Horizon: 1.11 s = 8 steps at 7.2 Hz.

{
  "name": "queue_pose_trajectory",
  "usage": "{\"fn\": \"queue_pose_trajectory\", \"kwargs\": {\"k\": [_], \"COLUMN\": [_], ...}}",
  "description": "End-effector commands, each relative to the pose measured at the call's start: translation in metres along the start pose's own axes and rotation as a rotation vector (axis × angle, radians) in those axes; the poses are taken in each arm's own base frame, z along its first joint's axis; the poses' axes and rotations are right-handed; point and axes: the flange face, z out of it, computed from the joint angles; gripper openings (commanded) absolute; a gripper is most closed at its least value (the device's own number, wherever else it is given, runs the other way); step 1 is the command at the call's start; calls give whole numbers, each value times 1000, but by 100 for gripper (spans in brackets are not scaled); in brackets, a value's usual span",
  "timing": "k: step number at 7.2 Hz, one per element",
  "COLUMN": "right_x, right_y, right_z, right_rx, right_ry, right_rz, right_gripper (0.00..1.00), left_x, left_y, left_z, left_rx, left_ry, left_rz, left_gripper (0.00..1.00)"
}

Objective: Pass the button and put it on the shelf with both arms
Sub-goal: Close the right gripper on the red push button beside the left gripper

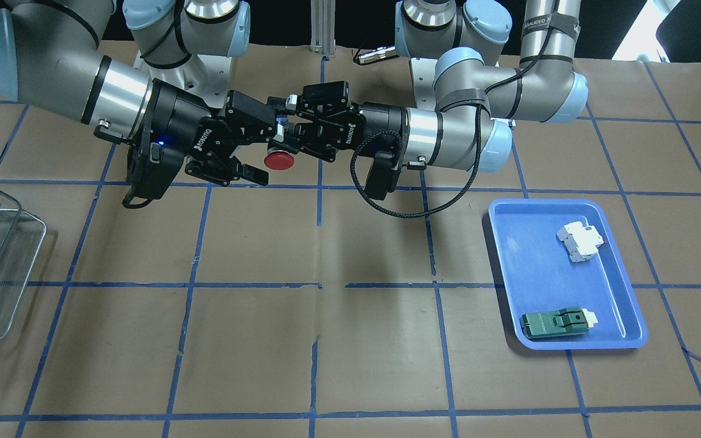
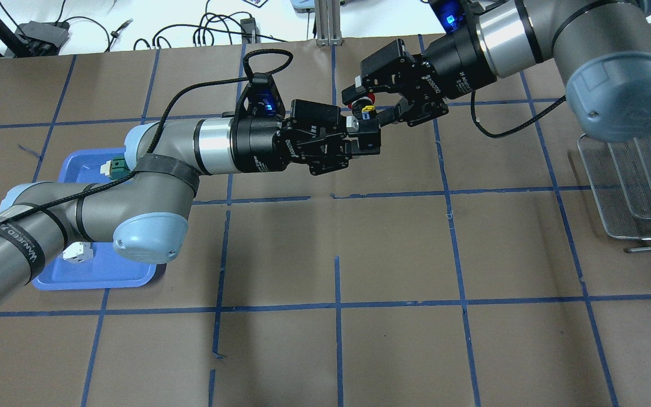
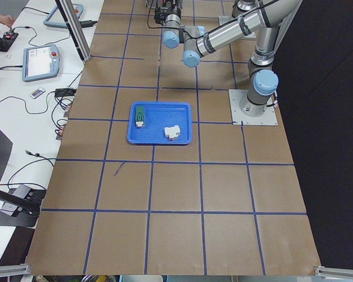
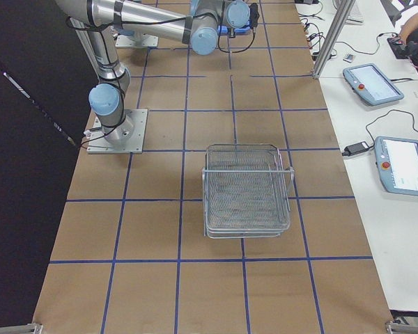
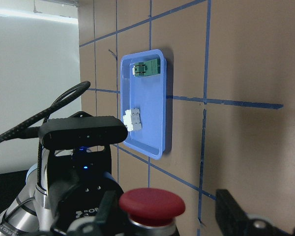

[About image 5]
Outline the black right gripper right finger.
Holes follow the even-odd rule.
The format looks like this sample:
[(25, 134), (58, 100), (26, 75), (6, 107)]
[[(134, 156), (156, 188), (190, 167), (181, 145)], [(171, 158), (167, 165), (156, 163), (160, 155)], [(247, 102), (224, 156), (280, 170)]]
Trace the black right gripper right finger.
[(248, 216), (227, 189), (216, 190), (215, 219), (224, 236), (295, 236), (260, 217)]

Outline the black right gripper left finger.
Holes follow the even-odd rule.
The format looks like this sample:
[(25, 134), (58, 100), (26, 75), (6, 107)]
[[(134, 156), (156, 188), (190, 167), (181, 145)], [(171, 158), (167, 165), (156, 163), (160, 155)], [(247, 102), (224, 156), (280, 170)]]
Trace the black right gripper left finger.
[(70, 236), (125, 236), (126, 215), (118, 201), (122, 190), (108, 190), (95, 216), (75, 220), (68, 228)]

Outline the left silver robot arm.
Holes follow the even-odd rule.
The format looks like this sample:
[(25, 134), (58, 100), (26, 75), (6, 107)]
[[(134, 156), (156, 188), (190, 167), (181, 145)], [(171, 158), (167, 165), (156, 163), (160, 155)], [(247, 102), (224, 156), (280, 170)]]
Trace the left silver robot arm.
[(22, 236), (51, 231), (64, 236), (81, 218), (93, 218), (107, 192), (123, 191), (112, 178), (112, 144), (128, 135), (116, 117), (94, 117), (77, 112), (25, 128), (13, 138), (38, 138), (41, 162), (27, 175), (26, 185), (0, 215), (0, 236)]

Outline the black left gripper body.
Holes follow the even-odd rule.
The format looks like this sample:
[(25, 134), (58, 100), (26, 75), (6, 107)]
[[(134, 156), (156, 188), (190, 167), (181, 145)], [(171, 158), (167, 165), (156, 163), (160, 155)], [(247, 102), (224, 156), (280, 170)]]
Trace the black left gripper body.
[[(69, 118), (92, 117), (79, 112)], [(122, 190), (112, 177), (111, 146), (48, 150), (43, 179), (49, 208), (39, 211), (39, 229), (48, 233), (68, 233), (69, 226), (95, 216), (108, 190)]]

